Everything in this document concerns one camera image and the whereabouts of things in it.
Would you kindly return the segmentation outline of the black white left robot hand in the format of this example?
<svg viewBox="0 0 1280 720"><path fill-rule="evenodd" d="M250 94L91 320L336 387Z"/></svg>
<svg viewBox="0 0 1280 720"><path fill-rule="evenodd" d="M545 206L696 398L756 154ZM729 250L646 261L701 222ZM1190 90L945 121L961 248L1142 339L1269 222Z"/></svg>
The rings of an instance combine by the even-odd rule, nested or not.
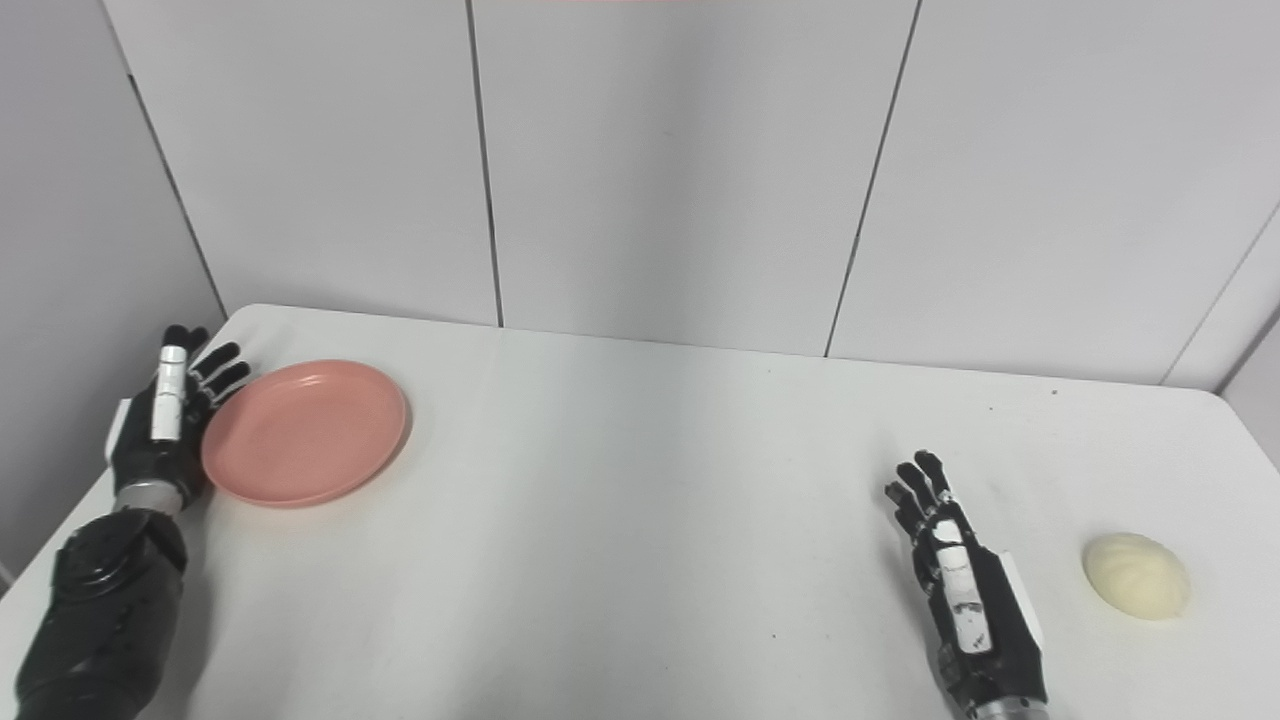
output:
<svg viewBox="0 0 1280 720"><path fill-rule="evenodd" d="M251 373L237 342L210 348L210 338L204 327L169 325L151 379L120 401L105 443L115 511L174 516L209 487L205 432Z"/></svg>

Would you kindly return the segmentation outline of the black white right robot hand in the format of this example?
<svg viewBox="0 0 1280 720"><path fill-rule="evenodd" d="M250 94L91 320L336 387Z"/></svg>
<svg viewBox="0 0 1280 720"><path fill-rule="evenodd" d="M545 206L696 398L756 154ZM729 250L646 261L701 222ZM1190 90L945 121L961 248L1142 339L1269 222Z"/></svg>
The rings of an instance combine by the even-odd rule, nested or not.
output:
<svg viewBox="0 0 1280 720"><path fill-rule="evenodd" d="M884 486L938 633L941 685L966 719L1047 719L1030 605L1010 562L982 544L940 457L919 450Z"/></svg>

